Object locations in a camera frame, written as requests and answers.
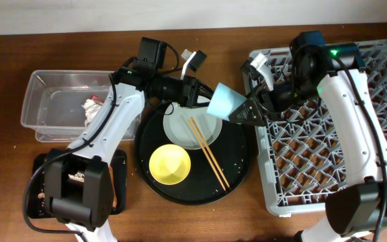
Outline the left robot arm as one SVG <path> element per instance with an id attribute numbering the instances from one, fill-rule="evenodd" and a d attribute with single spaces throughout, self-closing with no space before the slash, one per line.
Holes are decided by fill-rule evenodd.
<path id="1" fill-rule="evenodd" d="M 162 71 L 166 49 L 170 45 L 142 38 L 138 55 L 129 58 L 109 74 L 111 87 L 103 107 L 82 134 L 66 150 L 53 149 L 41 167 L 44 173 L 44 209 L 65 224 L 67 234 L 79 241 L 115 241 L 108 217 L 113 213 L 115 185 L 111 166 L 118 145 L 133 120 L 141 114 L 146 100 L 176 102 L 183 107 L 199 108 L 201 91 L 213 91 L 186 71 L 196 71 L 206 54 L 197 50 L 176 56 L 183 65 L 179 78 Z"/>

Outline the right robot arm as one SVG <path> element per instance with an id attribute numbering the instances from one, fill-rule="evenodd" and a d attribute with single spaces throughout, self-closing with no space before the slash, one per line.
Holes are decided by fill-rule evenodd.
<path id="1" fill-rule="evenodd" d="M 277 82 L 267 57 L 250 56 L 241 69 L 250 90 L 230 113 L 231 122 L 264 126 L 290 108 L 316 99 L 328 108 L 341 145 L 347 188 L 329 195 L 325 217 L 295 235 L 296 241 L 346 241 L 377 237 L 387 229 L 387 141 L 368 91 L 358 46 L 327 44 L 318 31 L 290 42 L 291 73 Z"/>

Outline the blue cup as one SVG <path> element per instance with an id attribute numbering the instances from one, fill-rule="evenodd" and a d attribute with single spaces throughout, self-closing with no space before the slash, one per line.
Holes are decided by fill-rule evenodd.
<path id="1" fill-rule="evenodd" d="M 235 90 L 219 83 L 212 95 L 208 105 L 207 113 L 214 117 L 229 121 L 229 116 L 245 101 L 247 98 Z"/>

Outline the clear plastic bin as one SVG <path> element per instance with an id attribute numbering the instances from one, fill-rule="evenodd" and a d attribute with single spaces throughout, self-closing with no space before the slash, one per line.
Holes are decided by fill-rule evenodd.
<path id="1" fill-rule="evenodd" d="M 37 70 L 26 89 L 20 123 L 42 143 L 70 143 L 86 129 L 83 104 L 110 90 L 109 71 Z"/>

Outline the grey round plate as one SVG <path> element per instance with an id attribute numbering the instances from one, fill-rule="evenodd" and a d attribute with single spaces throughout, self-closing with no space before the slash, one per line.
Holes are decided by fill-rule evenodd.
<path id="1" fill-rule="evenodd" d="M 167 138 L 187 150 L 200 149 L 198 141 L 191 131 L 188 119 L 194 118 L 207 143 L 211 145 L 222 130 L 222 120 L 207 113 L 207 107 L 185 108 L 173 102 L 165 110 L 163 128 Z"/>

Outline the orange carrot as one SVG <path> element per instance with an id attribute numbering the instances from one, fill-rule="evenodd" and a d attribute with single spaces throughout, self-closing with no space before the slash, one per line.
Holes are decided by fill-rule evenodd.
<path id="1" fill-rule="evenodd" d="M 113 199 L 113 203 L 112 203 L 112 208 L 116 209 L 116 206 L 118 204 L 118 199 L 117 199 L 117 196 L 116 196 L 116 189 L 115 189 L 115 185 L 114 185 L 114 172 L 113 172 L 112 166 L 109 166 L 109 173 L 110 173 L 110 179 L 111 179 L 111 183 L 112 183 L 112 192 L 113 192 L 113 195 L 114 195 L 114 199 Z"/>

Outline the peanut shells and rice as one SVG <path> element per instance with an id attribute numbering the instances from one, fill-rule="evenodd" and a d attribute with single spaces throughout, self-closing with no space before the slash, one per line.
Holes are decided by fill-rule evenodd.
<path id="1" fill-rule="evenodd" d="M 76 172 L 76 174 L 68 174 L 67 175 L 67 178 L 64 179 L 61 183 L 61 188 L 64 188 L 65 186 L 68 186 L 69 184 L 79 184 L 79 183 L 83 183 L 85 180 L 85 175 L 84 173 L 78 171 Z M 45 188 L 46 188 L 46 185 L 45 185 L 45 175 L 44 173 L 42 173 L 42 187 L 40 188 L 40 191 L 38 192 L 38 195 L 37 195 L 37 198 L 38 199 L 44 199 L 45 198 Z"/>

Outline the yellow bowl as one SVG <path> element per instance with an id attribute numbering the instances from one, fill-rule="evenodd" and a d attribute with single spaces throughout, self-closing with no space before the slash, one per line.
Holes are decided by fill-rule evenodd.
<path id="1" fill-rule="evenodd" d="M 162 145 L 150 156 L 148 168 L 155 181 L 172 186 L 189 175 L 191 159 L 188 152 L 178 145 Z"/>

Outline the white tissue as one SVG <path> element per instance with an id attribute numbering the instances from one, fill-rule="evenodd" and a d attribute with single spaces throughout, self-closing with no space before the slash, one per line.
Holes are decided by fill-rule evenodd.
<path id="1" fill-rule="evenodd" d="M 94 99 L 87 99 L 85 101 L 85 103 L 82 105 L 82 108 L 85 111 L 85 117 L 86 117 L 84 121 L 85 126 L 88 126 L 92 122 L 92 120 L 94 119 L 94 117 L 96 116 L 100 108 L 102 107 L 102 105 L 103 105 L 102 102 L 96 101 Z"/>

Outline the grey dishwasher rack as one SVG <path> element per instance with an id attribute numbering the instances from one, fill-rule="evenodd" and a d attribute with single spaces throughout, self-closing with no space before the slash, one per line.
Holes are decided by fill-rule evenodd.
<path id="1" fill-rule="evenodd" d="M 387 140 L 387 40 L 358 42 L 372 104 Z M 290 113 L 290 123 L 267 120 L 255 129 L 265 205 L 280 217 L 322 212 L 329 194 L 346 187 L 343 153 L 325 104 L 303 124 L 316 101 Z"/>

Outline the black rectangular tray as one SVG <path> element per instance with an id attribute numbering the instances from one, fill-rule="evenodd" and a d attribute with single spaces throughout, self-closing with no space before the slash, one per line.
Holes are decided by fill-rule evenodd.
<path id="1" fill-rule="evenodd" d="M 111 215 L 121 213 L 126 207 L 126 174 L 127 155 L 123 150 L 117 149 L 112 157 L 111 166 L 114 172 L 114 185 L 118 204 L 113 208 Z M 32 183 L 30 196 L 28 198 L 27 215 L 29 218 L 53 218 L 54 216 L 45 211 L 44 199 L 38 199 L 37 195 L 42 187 L 42 173 Z"/>

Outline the red snack wrapper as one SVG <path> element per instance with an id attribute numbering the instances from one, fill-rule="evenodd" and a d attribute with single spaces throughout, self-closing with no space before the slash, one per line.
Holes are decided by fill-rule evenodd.
<path id="1" fill-rule="evenodd" d="M 93 101 L 95 101 L 95 102 L 97 102 L 97 103 L 101 103 L 101 104 L 103 104 L 103 103 L 105 102 L 104 99 L 102 99 L 102 98 L 100 98 L 100 97 L 98 97 L 98 96 L 96 96 L 96 95 L 92 95 L 92 96 L 91 96 L 91 99 L 92 99 Z"/>

